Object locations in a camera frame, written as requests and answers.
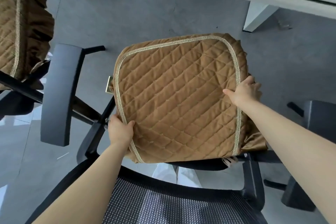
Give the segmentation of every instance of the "brown quilted fabric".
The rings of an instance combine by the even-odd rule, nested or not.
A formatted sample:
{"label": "brown quilted fabric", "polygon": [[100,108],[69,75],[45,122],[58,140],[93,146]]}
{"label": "brown quilted fabric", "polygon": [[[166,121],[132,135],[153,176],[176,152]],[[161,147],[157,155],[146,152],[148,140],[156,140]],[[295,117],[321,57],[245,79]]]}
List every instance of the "brown quilted fabric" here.
{"label": "brown quilted fabric", "polygon": [[[240,80],[247,77],[246,53],[229,34],[134,44],[118,57],[112,87],[118,112],[125,115],[123,121],[136,121],[133,142],[141,160],[130,147],[126,155],[133,161],[189,161],[266,149],[265,139],[244,113],[236,131],[237,108],[222,93],[224,88],[236,87],[237,74],[228,46],[218,39],[192,40],[200,36],[224,38],[237,57]],[[129,54],[138,48],[186,39],[191,40]]]}
{"label": "brown quilted fabric", "polygon": [[50,48],[54,19],[46,1],[0,0],[0,70],[16,79],[25,79]]}

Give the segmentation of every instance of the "grey floor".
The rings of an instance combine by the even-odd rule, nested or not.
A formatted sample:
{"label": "grey floor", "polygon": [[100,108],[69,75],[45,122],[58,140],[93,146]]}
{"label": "grey floor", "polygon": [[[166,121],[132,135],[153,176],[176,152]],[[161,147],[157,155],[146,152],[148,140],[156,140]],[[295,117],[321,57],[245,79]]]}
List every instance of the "grey floor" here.
{"label": "grey floor", "polygon": [[[56,43],[84,48],[106,45],[106,52],[85,58],[77,89],[77,96],[102,112],[111,98],[105,93],[107,78],[124,47],[178,35],[227,32],[241,40],[249,71],[263,85],[261,101],[267,106],[300,123],[286,108],[288,101],[336,103],[336,21],[279,9],[250,34],[242,32],[248,5],[245,0],[48,0],[48,10],[56,18],[50,52]],[[281,29],[278,22],[289,23],[292,29]],[[0,121],[0,223],[24,223],[76,165],[76,152],[89,126],[72,120],[70,145],[62,148],[40,142],[40,119],[41,106],[37,105],[29,115]],[[105,133],[100,152],[108,142]],[[123,165],[146,175],[156,167],[128,159]],[[283,165],[260,166],[264,178],[288,181]],[[240,164],[226,171],[197,171],[197,175],[205,188],[243,186]],[[281,191],[265,188],[265,193],[263,214],[271,224],[326,223],[318,211],[284,206]]]}

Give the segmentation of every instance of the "black mesh fabric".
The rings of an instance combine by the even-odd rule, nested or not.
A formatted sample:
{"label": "black mesh fabric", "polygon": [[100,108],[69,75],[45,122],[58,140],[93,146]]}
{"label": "black mesh fabric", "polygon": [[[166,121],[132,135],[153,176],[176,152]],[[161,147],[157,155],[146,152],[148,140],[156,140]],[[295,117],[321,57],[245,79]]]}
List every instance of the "black mesh fabric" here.
{"label": "black mesh fabric", "polygon": [[180,186],[122,167],[103,219],[110,223],[267,222],[240,191]]}

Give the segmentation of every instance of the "white pants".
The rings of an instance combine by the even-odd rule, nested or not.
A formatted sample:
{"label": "white pants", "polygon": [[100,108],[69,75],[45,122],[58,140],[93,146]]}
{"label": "white pants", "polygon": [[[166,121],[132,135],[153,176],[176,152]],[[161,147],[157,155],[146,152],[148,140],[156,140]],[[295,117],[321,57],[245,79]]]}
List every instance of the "white pants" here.
{"label": "white pants", "polygon": [[178,174],[176,175],[176,172],[172,165],[159,163],[154,170],[152,177],[165,182],[170,182],[183,186],[202,188],[195,170],[185,167],[179,167]]}

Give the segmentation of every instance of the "hand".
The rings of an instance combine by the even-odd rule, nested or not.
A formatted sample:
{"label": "hand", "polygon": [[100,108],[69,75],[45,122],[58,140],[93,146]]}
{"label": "hand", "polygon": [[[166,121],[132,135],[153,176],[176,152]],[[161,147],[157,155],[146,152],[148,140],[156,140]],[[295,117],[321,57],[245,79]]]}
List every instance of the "hand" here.
{"label": "hand", "polygon": [[131,143],[133,137],[133,126],[135,121],[130,121],[127,125],[124,125],[117,115],[111,115],[108,122],[108,136],[110,137],[111,144],[125,143],[127,146]]}
{"label": "hand", "polygon": [[250,75],[237,86],[235,92],[224,89],[223,93],[228,95],[234,105],[241,107],[242,104],[248,101],[259,101],[262,94],[258,91],[260,87],[261,84],[255,83],[254,77]]}

